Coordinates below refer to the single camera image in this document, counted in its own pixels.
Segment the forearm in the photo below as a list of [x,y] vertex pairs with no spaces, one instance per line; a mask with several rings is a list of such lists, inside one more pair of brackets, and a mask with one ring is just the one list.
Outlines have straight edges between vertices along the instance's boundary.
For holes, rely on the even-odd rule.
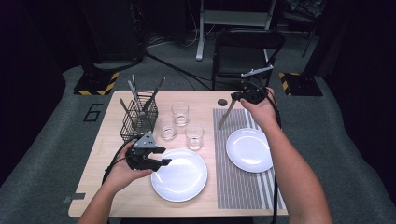
[[276,171],[276,181],[290,213],[290,223],[331,223],[326,197],[317,176],[274,120],[264,131]]
[[115,195],[116,193],[106,186],[99,188],[78,223],[107,223]]

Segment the small round object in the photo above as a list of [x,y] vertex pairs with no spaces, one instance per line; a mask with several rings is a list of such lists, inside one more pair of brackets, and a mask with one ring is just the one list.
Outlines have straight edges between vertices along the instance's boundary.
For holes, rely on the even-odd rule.
[[224,99],[219,99],[218,100],[218,105],[226,106],[227,104],[228,104],[228,102],[226,100],[224,100]]

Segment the dark background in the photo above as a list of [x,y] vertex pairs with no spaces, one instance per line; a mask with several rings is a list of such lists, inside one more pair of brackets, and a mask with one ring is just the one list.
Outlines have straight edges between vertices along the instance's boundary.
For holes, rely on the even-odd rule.
[[[150,32],[183,40],[194,27],[189,6],[199,25],[197,0],[190,4],[183,0],[166,1],[167,4],[141,1],[144,23],[131,17],[131,9],[126,8],[131,2],[117,0],[109,5],[107,1],[2,1],[1,183],[35,141],[62,98],[65,70],[83,63],[142,57]],[[221,6],[221,1],[206,2],[209,9]],[[222,8],[261,11],[268,8],[264,2],[224,1]],[[330,2],[321,38],[305,70],[314,76],[326,68],[320,75],[340,105],[346,131],[363,158],[378,171],[395,202],[396,6],[385,0]],[[108,7],[119,10],[114,12]],[[339,52],[330,50],[337,36],[342,37],[338,41]]]

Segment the white plate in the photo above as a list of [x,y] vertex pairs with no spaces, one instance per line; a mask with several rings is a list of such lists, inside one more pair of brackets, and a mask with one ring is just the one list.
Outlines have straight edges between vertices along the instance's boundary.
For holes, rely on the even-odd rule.
[[227,140],[227,154],[237,167],[251,173],[261,173],[273,166],[265,134],[255,129],[240,129]]
[[204,160],[188,149],[166,151],[161,159],[172,159],[151,175],[154,190],[165,200],[185,202],[197,196],[207,180]]

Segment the human hand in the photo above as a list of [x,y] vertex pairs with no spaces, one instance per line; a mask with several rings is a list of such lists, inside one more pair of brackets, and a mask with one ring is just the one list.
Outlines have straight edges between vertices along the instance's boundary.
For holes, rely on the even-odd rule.
[[[271,88],[267,88],[267,90],[269,91],[268,97],[274,102],[274,104],[276,104],[274,90]],[[259,125],[276,122],[275,110],[267,98],[256,105],[243,98],[240,102],[241,105],[251,113],[251,116]]]
[[133,142],[128,143],[121,150],[119,156],[116,159],[116,161],[119,162],[114,164],[104,183],[104,187],[110,189],[113,191],[113,193],[117,193],[118,191],[124,189],[129,184],[131,184],[132,181],[138,178],[152,174],[152,170],[132,170],[131,167],[126,163],[126,160],[124,159],[125,153],[132,144]]

